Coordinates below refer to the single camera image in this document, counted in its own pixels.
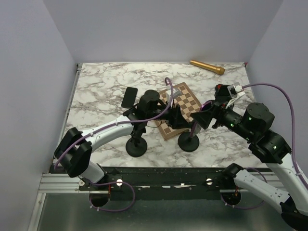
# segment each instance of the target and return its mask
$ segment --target black phone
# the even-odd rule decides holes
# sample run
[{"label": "black phone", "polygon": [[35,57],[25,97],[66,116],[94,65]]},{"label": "black phone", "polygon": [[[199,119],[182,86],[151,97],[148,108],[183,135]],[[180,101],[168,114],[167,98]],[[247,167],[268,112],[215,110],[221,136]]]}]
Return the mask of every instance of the black phone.
[{"label": "black phone", "polygon": [[137,91],[138,91],[137,88],[127,87],[125,94],[124,94],[124,98],[123,98],[121,107],[131,108],[135,103]]}]

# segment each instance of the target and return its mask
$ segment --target gray wall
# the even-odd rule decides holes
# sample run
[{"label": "gray wall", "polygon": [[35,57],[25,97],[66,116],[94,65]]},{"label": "gray wall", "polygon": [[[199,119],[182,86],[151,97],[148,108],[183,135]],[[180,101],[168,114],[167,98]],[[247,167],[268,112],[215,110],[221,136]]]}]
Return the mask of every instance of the gray wall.
[{"label": "gray wall", "polygon": [[[294,104],[297,160],[308,174],[308,1],[284,0],[248,64],[252,83],[269,82],[287,91]],[[290,109],[270,87],[254,87],[257,100],[276,115],[273,128],[291,140]]]},{"label": "gray wall", "polygon": [[0,230],[24,231],[76,67],[41,0],[1,3],[0,54]]},{"label": "gray wall", "polygon": [[282,0],[44,0],[77,62],[247,62]]}]

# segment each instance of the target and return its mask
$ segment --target marble tabletop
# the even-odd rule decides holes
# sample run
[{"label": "marble tabletop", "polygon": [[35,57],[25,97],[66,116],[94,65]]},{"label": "marble tabletop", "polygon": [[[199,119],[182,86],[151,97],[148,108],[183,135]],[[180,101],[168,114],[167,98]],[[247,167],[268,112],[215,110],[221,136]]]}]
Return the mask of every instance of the marble tabletop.
[{"label": "marble tabletop", "polygon": [[[136,102],[148,89],[161,91],[166,88],[164,78],[173,85],[185,82],[200,103],[214,99],[214,87],[218,83],[248,84],[244,64],[217,64],[226,69],[219,76],[190,64],[172,63],[94,63],[83,64],[72,100],[66,130],[94,128],[119,117],[126,87],[138,88]],[[251,89],[236,104],[234,110],[243,114],[254,100]],[[148,123],[155,127],[153,121]],[[199,148],[192,153],[182,151],[178,137],[164,141],[157,128],[146,128],[143,138],[148,143],[147,152],[138,158],[126,153],[129,136],[107,143],[92,153],[91,161],[112,167],[227,167],[237,163],[243,167],[264,165],[250,153],[244,139],[226,128],[201,130]]]}]

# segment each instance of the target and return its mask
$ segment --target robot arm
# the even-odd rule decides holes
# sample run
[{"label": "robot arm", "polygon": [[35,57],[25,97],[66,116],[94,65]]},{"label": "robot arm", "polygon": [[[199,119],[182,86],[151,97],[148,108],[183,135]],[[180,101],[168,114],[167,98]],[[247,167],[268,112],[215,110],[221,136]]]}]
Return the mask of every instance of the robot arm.
[{"label": "robot arm", "polygon": [[[180,96],[180,91],[175,89],[174,97]],[[146,132],[145,127],[150,118],[158,116],[166,110],[167,105],[159,99],[159,93],[155,90],[148,90],[141,96],[138,104],[127,110],[116,120],[83,131],[71,128],[64,135],[54,156],[60,160],[61,165],[70,177],[82,176],[91,182],[97,183],[104,177],[103,170],[90,161],[91,153],[104,144],[119,137],[131,135],[126,144],[129,155],[138,157],[146,152],[146,141],[141,137]],[[174,103],[166,110],[159,119],[166,120],[173,129],[191,128],[193,123],[187,122],[181,112],[180,106]],[[62,158],[62,154],[75,142],[78,142]]]},{"label": "robot arm", "polygon": [[277,175],[287,192],[253,177],[236,164],[223,171],[225,179],[233,180],[238,187],[247,189],[268,202],[291,227],[307,230],[308,189],[295,171],[291,148],[282,136],[270,130],[274,115],[264,104],[249,104],[243,116],[233,111],[234,102],[243,96],[243,89],[238,85],[218,85],[211,105],[191,114],[191,117],[204,129],[209,127],[214,118],[216,122],[212,128],[225,126],[246,139],[252,154]]}]

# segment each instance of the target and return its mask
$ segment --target wooden chessboard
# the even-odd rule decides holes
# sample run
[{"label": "wooden chessboard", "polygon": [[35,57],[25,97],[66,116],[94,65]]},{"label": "wooden chessboard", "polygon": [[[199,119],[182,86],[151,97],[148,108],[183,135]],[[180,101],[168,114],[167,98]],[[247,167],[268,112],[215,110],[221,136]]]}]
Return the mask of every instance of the wooden chessboard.
[{"label": "wooden chessboard", "polygon": [[[198,112],[201,104],[198,101],[198,99],[195,97],[195,95],[192,93],[192,91],[189,89],[189,87],[186,85],[186,83],[180,83],[178,85],[174,86],[175,88],[178,88],[181,92],[182,95],[179,96],[174,100],[175,104],[179,104],[181,106],[181,112],[183,117],[188,121],[191,122],[193,118],[190,117],[190,114],[193,112]],[[160,99],[166,103],[166,90],[163,90],[159,92]],[[156,126],[158,126],[158,129],[160,133],[162,134],[163,138],[165,141],[170,140],[171,138],[174,138],[181,133],[187,131],[188,129],[178,129],[178,130],[173,130],[172,128],[168,127],[166,122],[163,120],[162,124],[160,125],[160,121],[155,121]]]}]

